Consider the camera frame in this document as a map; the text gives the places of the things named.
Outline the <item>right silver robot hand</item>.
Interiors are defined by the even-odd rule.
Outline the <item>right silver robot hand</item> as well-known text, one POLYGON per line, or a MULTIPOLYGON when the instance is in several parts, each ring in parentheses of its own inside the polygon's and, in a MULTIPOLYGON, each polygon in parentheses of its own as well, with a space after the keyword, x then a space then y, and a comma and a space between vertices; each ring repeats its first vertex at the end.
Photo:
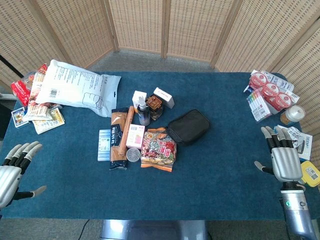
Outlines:
POLYGON ((272 167, 263 166, 259 161, 254 165, 262 172, 274 175, 281 182, 297 182, 303 177, 297 149, 286 128, 269 126, 260 128, 268 145, 272 167))

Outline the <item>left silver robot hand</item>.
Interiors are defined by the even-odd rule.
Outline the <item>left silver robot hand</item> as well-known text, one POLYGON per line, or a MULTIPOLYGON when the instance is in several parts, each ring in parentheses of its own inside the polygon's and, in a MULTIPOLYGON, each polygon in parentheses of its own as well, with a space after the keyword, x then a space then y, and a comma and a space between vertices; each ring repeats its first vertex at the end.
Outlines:
POLYGON ((42 148, 38 141, 14 146, 4 158, 0 166, 0 208, 9 206, 12 201, 34 198, 42 194, 45 185, 32 191, 19 192, 20 181, 33 157, 42 148))

